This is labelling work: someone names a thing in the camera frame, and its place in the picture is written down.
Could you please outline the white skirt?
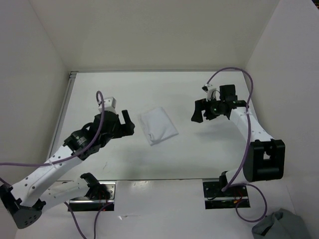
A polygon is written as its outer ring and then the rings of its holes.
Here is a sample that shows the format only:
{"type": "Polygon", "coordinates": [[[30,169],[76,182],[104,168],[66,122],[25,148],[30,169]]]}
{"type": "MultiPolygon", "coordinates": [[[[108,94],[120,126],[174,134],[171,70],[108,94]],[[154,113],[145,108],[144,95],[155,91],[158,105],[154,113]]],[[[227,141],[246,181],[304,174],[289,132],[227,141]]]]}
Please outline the white skirt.
{"type": "Polygon", "coordinates": [[[178,135],[176,127],[163,107],[141,113],[138,119],[150,146],[178,135]]]}

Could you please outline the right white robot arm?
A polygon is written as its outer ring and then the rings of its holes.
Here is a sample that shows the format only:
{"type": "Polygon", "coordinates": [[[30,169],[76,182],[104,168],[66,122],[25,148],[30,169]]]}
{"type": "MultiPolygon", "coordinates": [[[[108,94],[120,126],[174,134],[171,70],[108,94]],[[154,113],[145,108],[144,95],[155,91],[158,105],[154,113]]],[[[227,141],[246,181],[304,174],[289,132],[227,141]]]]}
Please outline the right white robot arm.
{"type": "Polygon", "coordinates": [[[219,177],[219,192],[229,196],[240,184],[281,179],[284,174],[285,143],[274,139],[262,128],[247,102],[238,99],[235,86],[223,85],[216,89],[211,84],[205,84],[202,89],[206,97],[195,101],[191,121],[202,123],[225,116],[246,140],[238,169],[224,171],[219,177]]]}

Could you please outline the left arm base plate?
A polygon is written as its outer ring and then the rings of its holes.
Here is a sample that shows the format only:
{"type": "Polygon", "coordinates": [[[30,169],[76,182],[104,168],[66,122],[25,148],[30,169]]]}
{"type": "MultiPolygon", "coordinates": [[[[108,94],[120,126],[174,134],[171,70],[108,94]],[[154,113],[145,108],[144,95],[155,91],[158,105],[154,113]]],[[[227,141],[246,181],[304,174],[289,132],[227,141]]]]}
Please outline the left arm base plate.
{"type": "Polygon", "coordinates": [[[98,212],[104,205],[108,204],[102,211],[113,211],[115,201],[116,181],[99,181],[105,185],[108,194],[98,192],[93,198],[78,197],[70,200],[68,204],[74,212],[98,212]]]}

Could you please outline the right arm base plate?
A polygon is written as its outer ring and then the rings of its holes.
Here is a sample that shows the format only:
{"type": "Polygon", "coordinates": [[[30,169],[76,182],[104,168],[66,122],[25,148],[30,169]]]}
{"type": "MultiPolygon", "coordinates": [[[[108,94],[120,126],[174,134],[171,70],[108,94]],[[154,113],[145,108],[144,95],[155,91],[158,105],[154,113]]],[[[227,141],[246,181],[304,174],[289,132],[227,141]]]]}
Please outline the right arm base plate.
{"type": "Polygon", "coordinates": [[[205,209],[249,208],[250,202],[245,186],[235,186],[221,191],[218,179],[202,181],[205,209]]]}

